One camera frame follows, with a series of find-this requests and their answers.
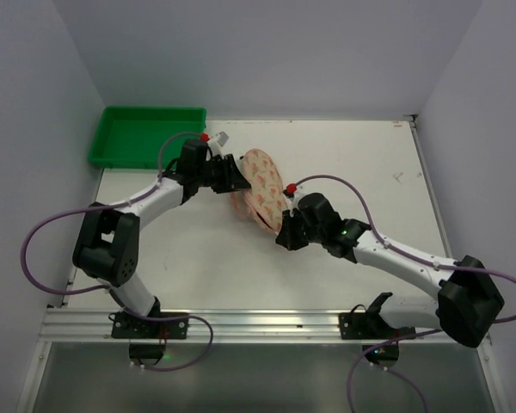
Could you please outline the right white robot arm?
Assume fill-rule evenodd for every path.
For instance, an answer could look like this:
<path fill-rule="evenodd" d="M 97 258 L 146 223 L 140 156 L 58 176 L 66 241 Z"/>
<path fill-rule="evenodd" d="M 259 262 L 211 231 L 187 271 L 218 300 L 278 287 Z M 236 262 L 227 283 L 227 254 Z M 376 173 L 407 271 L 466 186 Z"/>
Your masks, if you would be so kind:
<path fill-rule="evenodd" d="M 370 224 L 341 218 L 320 193 L 296 192 L 288 200 L 276 244 L 301 250 L 317 243 L 335 258 L 379 269 L 424 292 L 420 299 L 379 294 L 366 311 L 382 327 L 441 330 L 475 348 L 501 312 L 504 299 L 476 258 L 455 262 L 407 248 Z"/>

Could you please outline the floral fabric laundry bag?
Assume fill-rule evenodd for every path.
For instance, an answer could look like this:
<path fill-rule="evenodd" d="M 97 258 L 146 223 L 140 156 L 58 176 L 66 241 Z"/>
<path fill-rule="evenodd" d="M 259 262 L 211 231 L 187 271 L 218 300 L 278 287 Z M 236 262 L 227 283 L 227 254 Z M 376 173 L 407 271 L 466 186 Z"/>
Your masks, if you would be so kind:
<path fill-rule="evenodd" d="M 242 217 L 253 219 L 263 230 L 277 235 L 287 203 L 275 162 L 263 150 L 252 149 L 241 159 L 241 172 L 251 188 L 231 193 L 231 205 Z"/>

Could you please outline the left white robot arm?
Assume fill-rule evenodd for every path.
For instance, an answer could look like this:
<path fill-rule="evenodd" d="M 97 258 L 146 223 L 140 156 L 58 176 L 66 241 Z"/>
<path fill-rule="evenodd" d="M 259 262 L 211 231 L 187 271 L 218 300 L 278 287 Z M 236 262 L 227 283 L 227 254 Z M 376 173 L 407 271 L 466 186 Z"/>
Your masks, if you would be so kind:
<path fill-rule="evenodd" d="M 76 268 L 108 289 L 134 317 L 159 316 L 160 302 L 137 275 L 140 232 L 169 210 L 185 204 L 200 188 L 228 194 L 250 188 L 238 160 L 224 154 L 229 137 L 188 139 L 179 157 L 158 168 L 156 180 L 118 206 L 99 202 L 84 214 L 73 252 Z"/>

